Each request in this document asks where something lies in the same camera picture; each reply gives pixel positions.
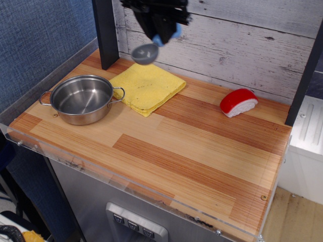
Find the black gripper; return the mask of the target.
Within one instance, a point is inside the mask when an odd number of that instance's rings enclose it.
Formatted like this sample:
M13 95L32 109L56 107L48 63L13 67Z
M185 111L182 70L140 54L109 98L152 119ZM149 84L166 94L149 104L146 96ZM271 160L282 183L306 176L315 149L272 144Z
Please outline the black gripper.
M188 25L191 21L188 1L121 1L121 4L134 12L143 32L155 44L167 44L178 38L180 24Z

